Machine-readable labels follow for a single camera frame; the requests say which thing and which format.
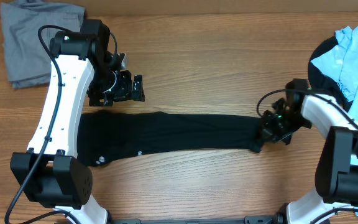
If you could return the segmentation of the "black polo shirt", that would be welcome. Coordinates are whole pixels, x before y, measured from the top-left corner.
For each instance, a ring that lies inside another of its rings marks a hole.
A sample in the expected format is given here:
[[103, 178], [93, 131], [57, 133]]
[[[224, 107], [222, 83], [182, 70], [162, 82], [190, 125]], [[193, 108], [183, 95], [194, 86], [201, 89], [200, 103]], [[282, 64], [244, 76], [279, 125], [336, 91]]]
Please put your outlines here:
[[259, 119], [221, 114], [124, 114], [101, 110], [81, 115], [77, 150], [85, 166], [161, 152], [248, 149], [260, 152]]

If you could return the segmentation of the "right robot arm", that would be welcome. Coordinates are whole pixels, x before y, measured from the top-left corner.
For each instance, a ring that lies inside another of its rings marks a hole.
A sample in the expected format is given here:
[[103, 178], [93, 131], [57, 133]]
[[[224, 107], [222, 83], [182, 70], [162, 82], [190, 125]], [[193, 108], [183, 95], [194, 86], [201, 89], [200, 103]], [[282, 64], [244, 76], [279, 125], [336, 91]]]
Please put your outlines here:
[[314, 176], [314, 188], [284, 204], [273, 216], [247, 217], [245, 223], [329, 223], [339, 212], [358, 213], [358, 122], [335, 97], [294, 79], [285, 97], [260, 115], [259, 138], [289, 144], [301, 127], [315, 126], [325, 140]]

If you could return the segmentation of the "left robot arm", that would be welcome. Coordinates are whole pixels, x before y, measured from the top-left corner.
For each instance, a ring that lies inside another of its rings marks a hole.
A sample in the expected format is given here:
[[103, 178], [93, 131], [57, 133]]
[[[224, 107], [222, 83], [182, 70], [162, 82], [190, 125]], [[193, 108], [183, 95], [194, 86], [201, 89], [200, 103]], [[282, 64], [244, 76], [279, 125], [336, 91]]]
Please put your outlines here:
[[78, 32], [56, 31], [43, 44], [51, 73], [39, 124], [26, 152], [10, 161], [17, 193], [72, 223], [111, 223], [110, 212], [92, 196], [91, 170], [78, 160], [78, 126], [85, 99], [91, 106], [144, 101], [142, 76], [127, 70], [125, 54], [108, 50], [113, 34], [100, 20], [84, 20]]

